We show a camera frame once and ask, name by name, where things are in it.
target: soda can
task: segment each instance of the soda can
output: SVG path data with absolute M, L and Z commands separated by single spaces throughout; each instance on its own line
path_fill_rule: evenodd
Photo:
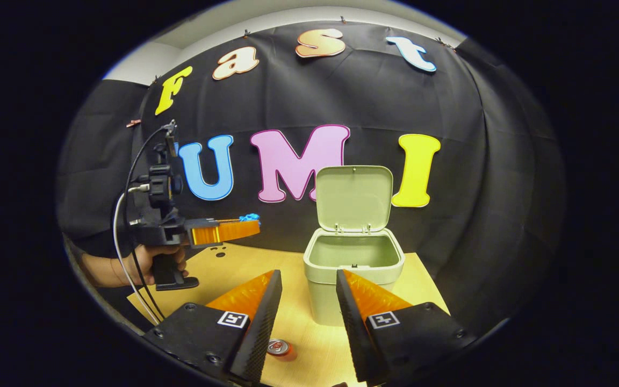
M 290 362 L 298 357 L 298 354 L 295 352 L 293 346 L 290 345 L 289 342 L 280 339 L 273 339 L 269 341 L 267 353 L 282 362 Z

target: letter m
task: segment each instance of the letter m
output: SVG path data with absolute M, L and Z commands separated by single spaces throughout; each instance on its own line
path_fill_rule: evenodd
M 285 192 L 278 186 L 278 178 L 295 200 L 302 199 L 312 175 L 324 167 L 343 165 L 343 145 L 350 137 L 350 129 L 342 125 L 322 125 L 314 128 L 302 156 L 290 146 L 282 132 L 265 130 L 253 134 L 250 143 L 260 151 L 262 190 L 258 197 L 263 202 L 285 200 Z M 309 198 L 316 201 L 315 189 Z

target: person's hand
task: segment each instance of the person's hand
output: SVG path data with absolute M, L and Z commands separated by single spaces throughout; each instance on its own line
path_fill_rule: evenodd
M 147 247 L 145 245 L 139 245 L 135 248 L 135 256 L 138 257 L 138 263 L 140 264 L 142 276 L 145 277 L 145 282 L 147 282 L 148 285 L 154 284 L 152 263 L 154 257 L 160 254 L 173 254 L 174 259 L 178 264 L 178 270 L 181 270 L 184 277 L 188 276 L 189 273 L 187 272 L 187 270 L 185 270 L 185 250 L 183 250 L 182 246 Z M 133 259 L 132 253 L 128 254 L 127 257 L 123 258 L 123 264 L 126 265 L 126 269 L 128 270 L 128 274 L 130 274 L 133 283 L 136 285 L 142 285 L 142 281 L 140 281 L 140 275 L 138 274 L 138 270 L 135 267 L 135 260 Z M 120 267 L 118 267 L 117 273 L 120 275 L 121 280 L 128 285 L 126 275 Z

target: open lid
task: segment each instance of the open lid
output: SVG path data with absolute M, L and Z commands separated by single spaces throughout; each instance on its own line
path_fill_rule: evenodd
M 393 174 L 378 165 L 325 167 L 316 174 L 316 213 L 324 230 L 378 231 L 391 214 Z

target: black handle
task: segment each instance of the black handle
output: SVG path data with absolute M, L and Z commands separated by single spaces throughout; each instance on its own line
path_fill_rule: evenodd
M 199 285 L 195 277 L 185 277 L 176 263 L 173 255 L 155 255 L 152 263 L 152 273 L 157 291 L 194 288 Z

